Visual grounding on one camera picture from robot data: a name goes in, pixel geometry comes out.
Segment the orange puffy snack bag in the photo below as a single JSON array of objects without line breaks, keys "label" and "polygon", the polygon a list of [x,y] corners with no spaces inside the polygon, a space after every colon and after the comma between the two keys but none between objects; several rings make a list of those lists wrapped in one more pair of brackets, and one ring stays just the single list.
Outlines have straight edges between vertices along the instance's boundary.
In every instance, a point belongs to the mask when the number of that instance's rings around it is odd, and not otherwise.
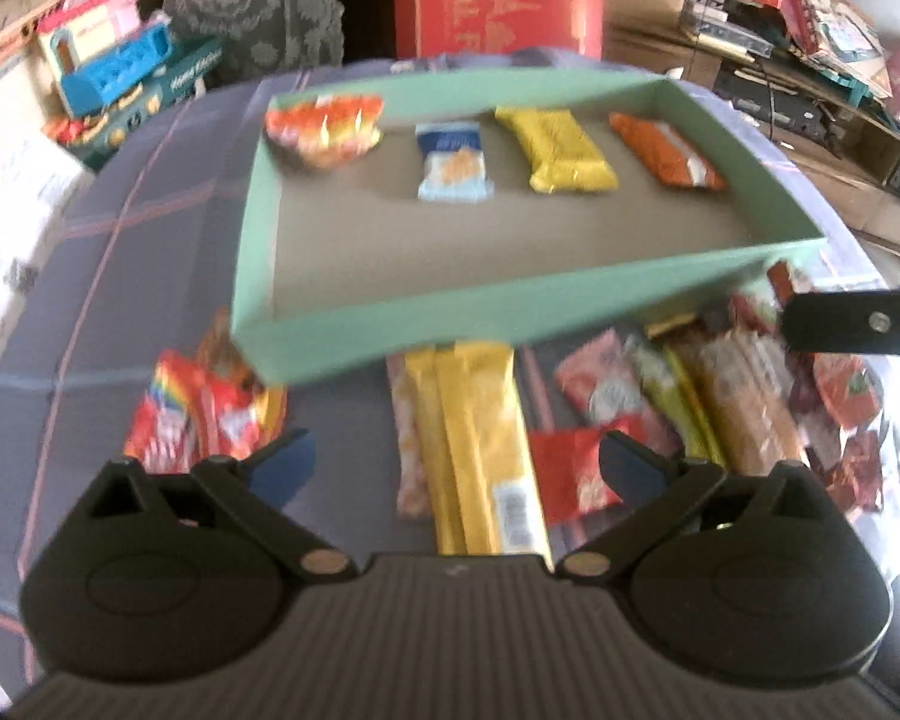
[{"label": "orange puffy snack bag", "polygon": [[322,94],[265,115],[274,146],[310,169],[333,169],[357,160],[382,139],[385,101],[375,94]]}]

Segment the yellow wafer snack pack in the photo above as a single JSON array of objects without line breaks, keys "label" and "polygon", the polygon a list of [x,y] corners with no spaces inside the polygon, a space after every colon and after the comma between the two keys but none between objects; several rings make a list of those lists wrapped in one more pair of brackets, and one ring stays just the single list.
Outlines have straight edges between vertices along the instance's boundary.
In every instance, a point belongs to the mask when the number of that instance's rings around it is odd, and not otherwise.
[{"label": "yellow wafer snack pack", "polygon": [[616,172],[569,109],[498,107],[494,117],[517,138],[538,193],[613,192]]}]

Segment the purple plaid tablecloth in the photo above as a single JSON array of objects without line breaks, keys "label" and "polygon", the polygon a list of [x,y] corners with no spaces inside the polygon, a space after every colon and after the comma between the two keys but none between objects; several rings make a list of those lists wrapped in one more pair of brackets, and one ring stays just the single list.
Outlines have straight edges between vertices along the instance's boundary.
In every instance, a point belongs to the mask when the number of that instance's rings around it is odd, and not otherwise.
[{"label": "purple plaid tablecloth", "polygon": [[[27,296],[0,359],[0,683],[19,699],[38,674],[20,627],[27,567],[100,466],[121,454],[164,349],[194,351],[229,304],[251,161],[272,96],[441,71],[624,70],[568,50],[370,60],[213,91],[144,124],[69,208],[64,236]],[[786,188],[829,239],[806,269],[824,288],[884,286],[865,250],[809,180],[770,146]],[[383,364],[297,388],[294,416],[317,439],[317,474],[290,515],[357,559],[432,553],[427,525],[393,511],[397,462]]]}]

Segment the pink strawberry candy pack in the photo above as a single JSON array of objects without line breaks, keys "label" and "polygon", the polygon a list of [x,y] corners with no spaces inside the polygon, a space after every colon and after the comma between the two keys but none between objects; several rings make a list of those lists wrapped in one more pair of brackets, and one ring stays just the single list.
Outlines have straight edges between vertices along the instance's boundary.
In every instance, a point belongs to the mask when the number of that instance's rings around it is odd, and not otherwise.
[{"label": "pink strawberry candy pack", "polygon": [[629,436],[657,454],[674,457],[681,450],[681,440],[645,397],[621,338],[612,328],[560,361],[554,380],[592,426],[610,427],[627,419]]}]

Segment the mint green cardboard box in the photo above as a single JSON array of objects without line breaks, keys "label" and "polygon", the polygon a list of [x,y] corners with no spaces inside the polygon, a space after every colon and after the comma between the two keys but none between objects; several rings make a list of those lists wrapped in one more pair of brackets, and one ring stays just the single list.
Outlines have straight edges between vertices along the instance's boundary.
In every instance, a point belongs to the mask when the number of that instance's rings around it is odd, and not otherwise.
[{"label": "mint green cardboard box", "polygon": [[[233,283],[232,335],[263,379],[299,383],[400,349],[522,344],[624,314],[655,314],[818,254],[824,232],[786,188],[766,138],[705,89],[637,70],[402,73],[359,85],[385,101],[382,141],[328,171],[256,148]],[[569,109],[619,187],[531,187],[498,107]],[[608,124],[673,125],[728,184],[660,184]],[[416,125],[476,121],[494,195],[418,199]]]}]

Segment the small orange round snack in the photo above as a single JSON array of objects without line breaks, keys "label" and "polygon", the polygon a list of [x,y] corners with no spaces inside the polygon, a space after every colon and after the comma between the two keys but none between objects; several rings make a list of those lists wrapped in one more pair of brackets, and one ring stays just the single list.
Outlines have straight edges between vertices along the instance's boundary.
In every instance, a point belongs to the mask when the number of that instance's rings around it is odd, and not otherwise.
[{"label": "small orange round snack", "polygon": [[230,336],[230,312],[227,307],[215,312],[211,325],[196,348],[196,362],[219,379],[237,385],[250,392],[261,392],[263,384],[258,379]]}]

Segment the yellow green snack bar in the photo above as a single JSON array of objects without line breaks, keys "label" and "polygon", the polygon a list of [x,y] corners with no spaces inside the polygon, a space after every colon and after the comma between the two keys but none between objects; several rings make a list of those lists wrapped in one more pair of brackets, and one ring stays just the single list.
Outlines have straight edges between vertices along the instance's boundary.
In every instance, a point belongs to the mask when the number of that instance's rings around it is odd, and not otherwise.
[{"label": "yellow green snack bar", "polygon": [[624,341],[624,351],[637,372],[644,394],[681,439],[683,454],[728,468],[696,385],[673,349],[658,348],[639,335],[631,335]]}]

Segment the blue white cracker pack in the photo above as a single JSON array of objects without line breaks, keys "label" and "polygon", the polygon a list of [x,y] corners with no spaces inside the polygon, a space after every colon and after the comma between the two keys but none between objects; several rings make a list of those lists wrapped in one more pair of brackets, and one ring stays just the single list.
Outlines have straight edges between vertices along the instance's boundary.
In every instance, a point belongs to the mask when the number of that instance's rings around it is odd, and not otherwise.
[{"label": "blue white cracker pack", "polygon": [[479,203],[494,195],[478,122],[418,124],[414,135],[422,156],[419,200]]}]

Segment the white printed instruction sheet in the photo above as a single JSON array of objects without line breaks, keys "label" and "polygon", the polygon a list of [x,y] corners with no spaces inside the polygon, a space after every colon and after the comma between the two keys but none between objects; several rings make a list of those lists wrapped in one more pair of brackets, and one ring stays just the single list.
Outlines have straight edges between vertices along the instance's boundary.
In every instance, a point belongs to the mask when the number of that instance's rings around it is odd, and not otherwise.
[{"label": "white printed instruction sheet", "polygon": [[93,180],[66,149],[0,107],[0,356],[68,206]]}]

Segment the pink patterned snack pack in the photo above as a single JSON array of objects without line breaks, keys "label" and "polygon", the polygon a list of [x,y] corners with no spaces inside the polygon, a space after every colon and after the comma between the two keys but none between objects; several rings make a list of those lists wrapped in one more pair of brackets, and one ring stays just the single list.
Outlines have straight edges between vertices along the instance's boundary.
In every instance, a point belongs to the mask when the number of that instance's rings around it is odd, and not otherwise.
[{"label": "pink patterned snack pack", "polygon": [[432,518],[432,505],[422,463],[421,443],[416,429],[416,402],[413,387],[406,374],[404,356],[388,356],[386,373],[390,382],[391,408],[397,431],[400,461],[397,514],[406,520],[427,522]]}]

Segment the long yellow snack bar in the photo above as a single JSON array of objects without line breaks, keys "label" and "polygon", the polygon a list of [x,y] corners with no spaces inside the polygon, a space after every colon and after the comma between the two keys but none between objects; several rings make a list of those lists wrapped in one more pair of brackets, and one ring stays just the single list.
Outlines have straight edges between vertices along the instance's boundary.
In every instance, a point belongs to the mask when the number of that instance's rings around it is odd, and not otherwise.
[{"label": "long yellow snack bar", "polygon": [[409,351],[437,551],[538,556],[553,564],[510,346],[467,341]]}]

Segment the toy kitchen playset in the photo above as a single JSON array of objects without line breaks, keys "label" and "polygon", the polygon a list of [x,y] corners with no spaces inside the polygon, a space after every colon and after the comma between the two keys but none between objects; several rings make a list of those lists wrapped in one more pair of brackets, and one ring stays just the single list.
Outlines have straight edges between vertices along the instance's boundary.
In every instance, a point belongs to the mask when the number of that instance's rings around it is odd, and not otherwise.
[{"label": "toy kitchen playset", "polygon": [[87,167],[141,124],[205,93],[219,37],[176,36],[144,0],[0,0],[0,106]]}]

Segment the rainbow red candy bag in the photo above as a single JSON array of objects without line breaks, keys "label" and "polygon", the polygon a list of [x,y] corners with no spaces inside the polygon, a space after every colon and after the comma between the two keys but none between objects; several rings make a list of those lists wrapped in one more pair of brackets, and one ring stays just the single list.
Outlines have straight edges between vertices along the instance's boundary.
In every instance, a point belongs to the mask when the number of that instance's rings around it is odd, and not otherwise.
[{"label": "rainbow red candy bag", "polygon": [[245,366],[215,372],[167,349],[134,410],[123,455],[156,475],[186,473],[208,457],[247,460],[281,434],[286,387],[265,387]]}]

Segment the red candy pack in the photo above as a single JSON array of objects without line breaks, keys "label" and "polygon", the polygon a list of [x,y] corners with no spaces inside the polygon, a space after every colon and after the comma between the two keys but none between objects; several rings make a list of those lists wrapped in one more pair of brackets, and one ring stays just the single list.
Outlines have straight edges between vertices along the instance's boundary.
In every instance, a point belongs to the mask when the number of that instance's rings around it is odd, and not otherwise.
[{"label": "red candy pack", "polygon": [[621,504],[603,481],[600,445],[610,431],[644,442],[647,429],[635,416],[621,416],[610,424],[572,429],[536,429],[528,433],[536,486],[548,527],[564,525]]}]

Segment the orange white snack pack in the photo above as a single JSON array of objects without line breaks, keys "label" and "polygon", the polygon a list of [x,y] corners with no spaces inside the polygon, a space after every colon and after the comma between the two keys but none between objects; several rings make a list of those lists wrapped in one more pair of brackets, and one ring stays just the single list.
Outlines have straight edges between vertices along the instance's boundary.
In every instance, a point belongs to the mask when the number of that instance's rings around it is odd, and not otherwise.
[{"label": "orange white snack pack", "polygon": [[660,184],[727,190],[724,176],[673,125],[622,112],[608,115],[608,124]]}]

